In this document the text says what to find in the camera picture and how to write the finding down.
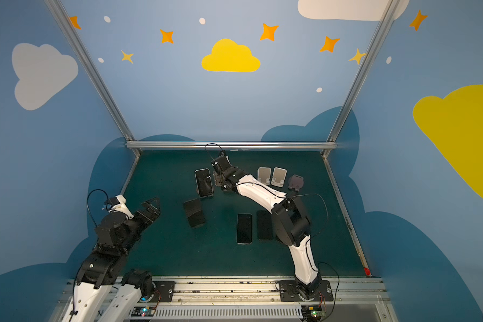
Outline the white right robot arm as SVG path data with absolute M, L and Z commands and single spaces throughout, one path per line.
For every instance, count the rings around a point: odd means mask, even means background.
M 298 291 L 303 299 L 311 299 L 321 284 L 321 275 L 311 249 L 312 220 L 301 198 L 264 185 L 245 170 L 233 166 L 224 152 L 211 165 L 222 190 L 247 197 L 271 214 L 276 236 L 290 249 Z

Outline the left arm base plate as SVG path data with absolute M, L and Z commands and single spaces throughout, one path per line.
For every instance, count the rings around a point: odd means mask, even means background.
M 171 303 L 176 283 L 172 280 L 154 280 L 153 292 L 148 298 L 149 303 Z

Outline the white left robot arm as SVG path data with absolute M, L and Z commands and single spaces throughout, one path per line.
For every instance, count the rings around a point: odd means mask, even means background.
M 142 209 L 131 212 L 123 195 L 108 199 L 107 215 L 95 228 L 97 243 L 76 274 L 71 302 L 63 321 L 95 321 L 107 295 L 127 264 L 132 248 L 161 215 L 160 200 L 151 198 Z M 141 299 L 154 294 L 152 274 L 132 269 L 126 273 L 114 299 L 99 317 L 99 321 L 124 321 Z

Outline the pink-edged phone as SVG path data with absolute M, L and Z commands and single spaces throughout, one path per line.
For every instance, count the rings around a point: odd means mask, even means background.
M 217 187 L 224 186 L 224 182 L 223 182 L 223 179 L 221 178 L 221 175 L 217 174 L 216 172 L 213 172 L 213 181 L 215 186 Z

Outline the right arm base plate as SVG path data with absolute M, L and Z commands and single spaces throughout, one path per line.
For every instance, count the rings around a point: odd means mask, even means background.
M 297 280 L 279 280 L 276 289 L 282 302 L 332 302 L 334 301 L 334 288 L 327 280 L 321 280 L 312 286 L 305 286 Z

